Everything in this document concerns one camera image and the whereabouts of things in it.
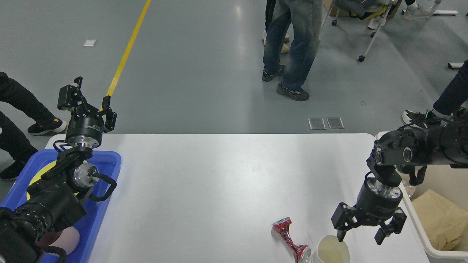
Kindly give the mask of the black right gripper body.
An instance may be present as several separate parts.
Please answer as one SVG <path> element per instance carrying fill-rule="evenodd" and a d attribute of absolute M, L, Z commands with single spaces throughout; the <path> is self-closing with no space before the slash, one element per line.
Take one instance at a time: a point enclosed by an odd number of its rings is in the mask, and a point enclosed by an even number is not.
<path fill-rule="evenodd" d="M 354 205 L 352 225 L 384 226 L 393 217 L 402 197 L 399 187 L 385 186 L 376 178 L 365 178 Z"/>

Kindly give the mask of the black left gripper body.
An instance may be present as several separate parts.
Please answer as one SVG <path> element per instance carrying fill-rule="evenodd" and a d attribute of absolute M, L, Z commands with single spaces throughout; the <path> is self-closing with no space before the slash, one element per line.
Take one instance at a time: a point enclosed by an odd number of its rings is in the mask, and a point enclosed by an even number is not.
<path fill-rule="evenodd" d="M 98 111 L 71 112 L 65 142 L 71 146 L 98 148 L 102 144 L 103 118 Z"/>

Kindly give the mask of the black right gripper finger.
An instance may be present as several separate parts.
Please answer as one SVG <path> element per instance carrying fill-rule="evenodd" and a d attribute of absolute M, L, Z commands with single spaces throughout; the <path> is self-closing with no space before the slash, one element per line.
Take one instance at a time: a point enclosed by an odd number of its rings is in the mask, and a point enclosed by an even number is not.
<path fill-rule="evenodd" d="M 354 206 L 346 203 L 339 203 L 331 217 L 333 228 L 337 231 L 337 239 L 340 243 L 344 241 L 346 232 L 361 226 L 361 222 L 356 217 L 358 210 Z"/>
<path fill-rule="evenodd" d="M 392 233 L 400 234 L 406 221 L 406 214 L 402 208 L 398 207 L 394 212 L 391 221 L 386 224 L 384 221 L 379 222 L 379 229 L 374 237 L 376 243 L 381 245 L 386 237 Z"/>

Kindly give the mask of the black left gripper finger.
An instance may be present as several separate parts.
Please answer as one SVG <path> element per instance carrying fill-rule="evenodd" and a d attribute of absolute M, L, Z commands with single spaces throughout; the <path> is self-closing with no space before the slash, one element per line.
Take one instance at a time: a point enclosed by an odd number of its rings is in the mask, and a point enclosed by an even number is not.
<path fill-rule="evenodd" d="M 103 97 L 101 110 L 96 115 L 98 120 L 103 121 L 102 130 L 104 133 L 113 131 L 117 120 L 117 113 L 112 111 L 110 101 L 111 96 Z"/>
<path fill-rule="evenodd" d="M 80 76 L 75 78 L 71 85 L 60 88 L 57 100 L 59 110 L 68 110 L 77 116 L 88 116 L 88 103 L 81 92 L 82 81 Z"/>

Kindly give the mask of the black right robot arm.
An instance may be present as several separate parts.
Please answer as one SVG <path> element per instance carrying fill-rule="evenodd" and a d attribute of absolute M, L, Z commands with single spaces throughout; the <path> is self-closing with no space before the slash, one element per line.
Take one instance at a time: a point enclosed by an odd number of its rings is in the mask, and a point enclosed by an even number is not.
<path fill-rule="evenodd" d="M 466 168 L 467 129 L 467 119 L 427 129 L 405 125 L 377 139 L 356 204 L 339 203 L 331 217 L 337 240 L 342 242 L 347 231 L 360 226 L 379 226 L 374 237 L 378 245 L 401 233 L 407 216 L 399 207 L 400 173 L 408 174 L 410 184 L 417 186 L 423 183 L 428 165 Z"/>

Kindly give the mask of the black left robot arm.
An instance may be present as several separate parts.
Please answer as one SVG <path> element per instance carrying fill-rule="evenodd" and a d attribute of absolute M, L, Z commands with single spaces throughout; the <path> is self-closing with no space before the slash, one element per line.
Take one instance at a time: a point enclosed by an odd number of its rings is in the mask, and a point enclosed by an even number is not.
<path fill-rule="evenodd" d="M 57 102 L 59 110 L 71 112 L 64 140 L 69 148 L 56 148 L 55 166 L 28 186 L 27 202 L 15 210 L 1 208 L 2 263 L 38 263 L 45 253 L 57 254 L 57 261 L 64 263 L 63 248 L 40 245 L 40 240 L 73 226 L 87 214 L 88 199 L 105 201 L 117 186 L 87 162 L 101 145 L 103 133 L 114 129 L 117 114 L 110 108 L 110 96 L 103 97 L 101 109 L 89 104 L 81 92 L 82 80 L 77 77 L 72 85 L 60 88 Z"/>

